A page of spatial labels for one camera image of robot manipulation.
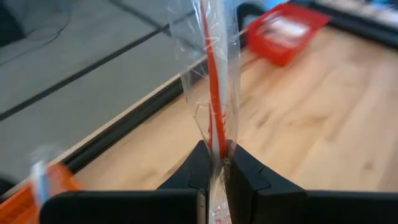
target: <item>plastic wrap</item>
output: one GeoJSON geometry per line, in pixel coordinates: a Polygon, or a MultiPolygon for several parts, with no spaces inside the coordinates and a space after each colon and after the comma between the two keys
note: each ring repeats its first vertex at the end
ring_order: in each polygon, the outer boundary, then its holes
{"type": "Polygon", "coordinates": [[[209,223],[229,223],[224,190],[236,148],[240,46],[234,1],[170,0],[170,30],[188,106],[212,159],[209,223]]]}

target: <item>wooden surface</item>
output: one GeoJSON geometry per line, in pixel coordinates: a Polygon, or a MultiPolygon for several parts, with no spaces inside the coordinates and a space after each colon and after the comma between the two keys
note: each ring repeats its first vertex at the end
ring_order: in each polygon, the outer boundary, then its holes
{"type": "MultiPolygon", "coordinates": [[[[398,190],[398,54],[323,29],[286,68],[242,52],[238,143],[306,189],[398,190]]],[[[154,189],[200,132],[177,98],[81,170],[86,189],[154,189]]]]}

